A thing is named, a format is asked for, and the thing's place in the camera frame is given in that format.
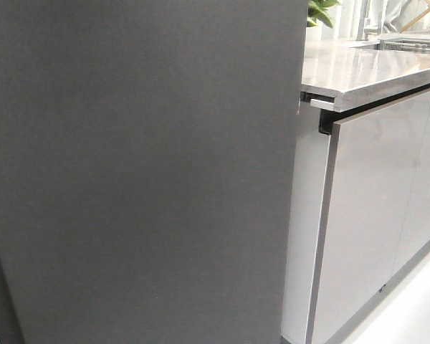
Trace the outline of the grey left cabinet door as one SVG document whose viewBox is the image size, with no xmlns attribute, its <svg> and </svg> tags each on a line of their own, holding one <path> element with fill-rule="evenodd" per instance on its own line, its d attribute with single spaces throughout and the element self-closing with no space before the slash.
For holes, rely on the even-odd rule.
<svg viewBox="0 0 430 344">
<path fill-rule="evenodd" d="M 430 91 L 333 124 L 312 294 L 326 343 L 391 278 L 430 114 Z"/>
</svg>

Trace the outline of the dark grey fridge door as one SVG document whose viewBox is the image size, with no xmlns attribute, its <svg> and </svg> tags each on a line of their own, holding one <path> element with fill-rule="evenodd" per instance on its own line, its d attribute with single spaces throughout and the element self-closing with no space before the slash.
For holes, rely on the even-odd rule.
<svg viewBox="0 0 430 344">
<path fill-rule="evenodd" d="M 0 1 L 0 343 L 278 343 L 305 1 Z"/>
</svg>

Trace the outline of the white cabinet side panel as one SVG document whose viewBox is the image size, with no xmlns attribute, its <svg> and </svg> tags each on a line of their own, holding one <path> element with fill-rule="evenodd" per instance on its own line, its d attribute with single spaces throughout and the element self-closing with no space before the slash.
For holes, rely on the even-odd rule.
<svg viewBox="0 0 430 344">
<path fill-rule="evenodd" d="M 297 113 L 292 177 L 283 343 L 305 343 L 330 136 L 319 132 L 320 109 L 302 101 Z"/>
</svg>

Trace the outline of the green potted plant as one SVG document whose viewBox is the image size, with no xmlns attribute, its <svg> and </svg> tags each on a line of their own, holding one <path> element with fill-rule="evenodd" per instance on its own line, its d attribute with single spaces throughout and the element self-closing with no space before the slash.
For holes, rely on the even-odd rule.
<svg viewBox="0 0 430 344">
<path fill-rule="evenodd" d="M 333 28 L 333 19 L 329 16 L 328 9 L 339 6 L 338 0 L 309 0 L 307 5 L 307 28 L 316 27 L 322 22 L 326 27 Z"/>
</svg>

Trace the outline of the steel kitchen faucet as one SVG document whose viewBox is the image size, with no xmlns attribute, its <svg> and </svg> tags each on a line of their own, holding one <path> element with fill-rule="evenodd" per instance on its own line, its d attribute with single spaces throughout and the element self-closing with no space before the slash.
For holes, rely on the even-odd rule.
<svg viewBox="0 0 430 344">
<path fill-rule="evenodd" d="M 367 40 L 370 35 L 379 35 L 382 31 L 383 1 L 362 0 L 360 19 L 356 39 Z"/>
</svg>

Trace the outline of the grey cabinet door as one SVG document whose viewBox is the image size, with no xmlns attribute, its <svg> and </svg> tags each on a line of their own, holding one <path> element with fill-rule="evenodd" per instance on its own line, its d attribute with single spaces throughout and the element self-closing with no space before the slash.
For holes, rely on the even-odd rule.
<svg viewBox="0 0 430 344">
<path fill-rule="evenodd" d="M 430 113 L 403 222 L 393 273 L 430 241 Z"/>
<path fill-rule="evenodd" d="M 333 124 L 312 294 L 326 343 L 391 278 L 430 114 L 430 91 Z"/>
</svg>

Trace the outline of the steel kitchen sink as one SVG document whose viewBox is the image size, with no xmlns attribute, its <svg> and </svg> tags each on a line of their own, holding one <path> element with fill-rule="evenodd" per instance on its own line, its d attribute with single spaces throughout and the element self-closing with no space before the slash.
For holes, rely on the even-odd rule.
<svg viewBox="0 0 430 344">
<path fill-rule="evenodd" d="M 376 40 L 352 44 L 350 48 L 430 54 L 430 32 L 405 34 L 394 37 L 380 37 Z"/>
</svg>

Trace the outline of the grey stone kitchen countertop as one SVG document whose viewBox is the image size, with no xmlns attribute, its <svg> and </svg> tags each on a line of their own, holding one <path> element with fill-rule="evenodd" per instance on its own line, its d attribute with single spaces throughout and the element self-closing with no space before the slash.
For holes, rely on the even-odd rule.
<svg viewBox="0 0 430 344">
<path fill-rule="evenodd" d="M 305 45 L 300 97 L 337 113 L 430 85 L 430 53 L 383 50 L 379 41 Z"/>
</svg>

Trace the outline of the grey right cabinet door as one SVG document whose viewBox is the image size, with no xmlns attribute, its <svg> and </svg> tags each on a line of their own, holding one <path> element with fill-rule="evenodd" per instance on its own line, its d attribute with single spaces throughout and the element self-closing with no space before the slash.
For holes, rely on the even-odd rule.
<svg viewBox="0 0 430 344">
<path fill-rule="evenodd" d="M 430 113 L 403 222 L 393 273 L 430 241 Z"/>
</svg>

